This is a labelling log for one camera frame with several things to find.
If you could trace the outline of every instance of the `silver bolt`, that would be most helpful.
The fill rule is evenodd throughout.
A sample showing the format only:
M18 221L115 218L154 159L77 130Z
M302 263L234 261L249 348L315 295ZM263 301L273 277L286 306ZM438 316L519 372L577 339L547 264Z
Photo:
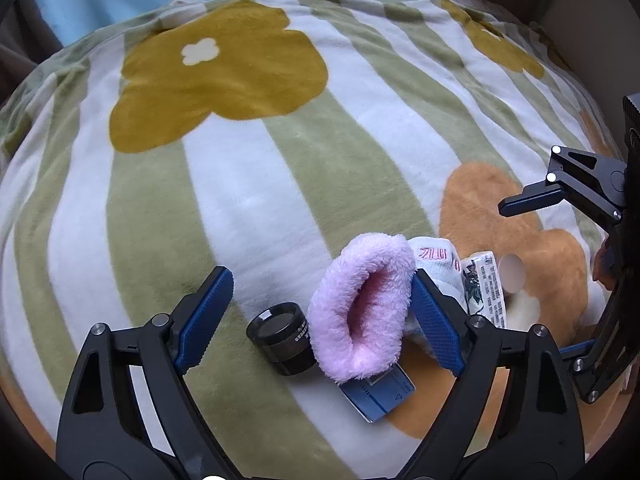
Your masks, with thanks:
M546 326L538 324L533 326L533 333L538 337L545 337L549 333L549 330Z
M93 335L100 335L106 328L107 326L104 323L96 323L91 327L91 333Z
M469 323L476 328L482 328L486 325L486 319L482 316L471 316L469 318Z
M151 324L153 326L165 326L169 323L169 316L167 314L156 314L151 318Z

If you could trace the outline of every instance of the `striped blanket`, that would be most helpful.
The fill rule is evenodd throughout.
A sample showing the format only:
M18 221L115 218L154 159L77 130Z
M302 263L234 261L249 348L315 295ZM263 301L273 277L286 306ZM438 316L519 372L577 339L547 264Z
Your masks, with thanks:
M544 32L480 0L172 2L39 66L0 142L0 384L49 452L91 325L168 312L216 264L234 302L186 381L246 476L393 476L446 398L451 374L405 342L417 391L367 424L318 370L282 378L245 337L272 304L306 308L357 234L519 254L508 318L559 345L606 303L593 222L496 205L544 176L551 146L610 154L610 135ZM134 384L169 450L139 370Z

